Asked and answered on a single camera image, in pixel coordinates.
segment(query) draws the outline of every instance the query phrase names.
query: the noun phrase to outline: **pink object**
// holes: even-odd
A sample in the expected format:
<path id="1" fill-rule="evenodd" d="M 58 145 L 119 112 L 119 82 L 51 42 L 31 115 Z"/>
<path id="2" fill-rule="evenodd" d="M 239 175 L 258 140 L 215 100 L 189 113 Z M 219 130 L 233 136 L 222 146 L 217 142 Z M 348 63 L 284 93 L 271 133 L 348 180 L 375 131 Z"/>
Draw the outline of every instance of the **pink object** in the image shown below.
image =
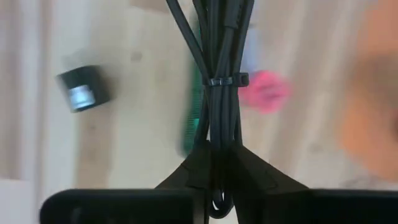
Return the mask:
<path id="1" fill-rule="evenodd" d="M 289 94 L 287 82 L 266 70 L 256 72 L 250 79 L 250 85 L 239 89 L 241 101 L 264 114 L 278 111 Z"/>

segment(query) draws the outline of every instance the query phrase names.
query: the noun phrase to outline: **black cable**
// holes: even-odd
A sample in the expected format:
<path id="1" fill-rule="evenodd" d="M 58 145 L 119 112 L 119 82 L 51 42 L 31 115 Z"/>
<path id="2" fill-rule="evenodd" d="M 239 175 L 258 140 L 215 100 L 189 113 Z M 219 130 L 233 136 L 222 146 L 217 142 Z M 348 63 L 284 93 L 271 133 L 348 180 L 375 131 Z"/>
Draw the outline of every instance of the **black cable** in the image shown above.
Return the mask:
<path id="1" fill-rule="evenodd" d="M 205 91 L 195 142 L 205 140 L 210 130 L 210 142 L 215 148 L 209 195 L 212 201 L 209 214 L 213 218 L 223 218 L 233 208 L 225 173 L 229 148 L 234 142 L 242 144 L 238 88 L 234 82 L 240 75 L 253 3 L 254 0 L 193 0 L 200 25 L 201 44 L 198 44 L 178 1 L 167 0 L 203 75 Z"/>

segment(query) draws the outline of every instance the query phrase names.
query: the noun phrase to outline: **green object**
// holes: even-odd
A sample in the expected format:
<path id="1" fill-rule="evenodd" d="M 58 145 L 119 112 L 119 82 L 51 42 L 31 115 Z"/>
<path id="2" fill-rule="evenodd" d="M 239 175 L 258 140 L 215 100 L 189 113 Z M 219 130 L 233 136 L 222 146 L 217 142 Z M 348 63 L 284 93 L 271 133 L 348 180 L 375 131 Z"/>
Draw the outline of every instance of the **green object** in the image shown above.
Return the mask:
<path id="1" fill-rule="evenodd" d="M 197 37 L 199 34 L 199 25 L 198 22 L 195 23 L 194 30 L 197 30 Z M 201 84 L 201 73 L 196 65 L 196 63 L 192 62 L 192 71 L 191 71 L 191 90 L 190 94 L 190 106 L 188 108 L 187 118 L 185 120 L 184 134 L 183 134 L 183 144 L 182 144 L 182 156 L 187 157 L 192 149 L 193 143 L 195 140 L 195 134 L 197 130 L 197 126 L 199 123 L 199 117 L 201 112 L 201 103 L 203 96 L 203 87 Z"/>

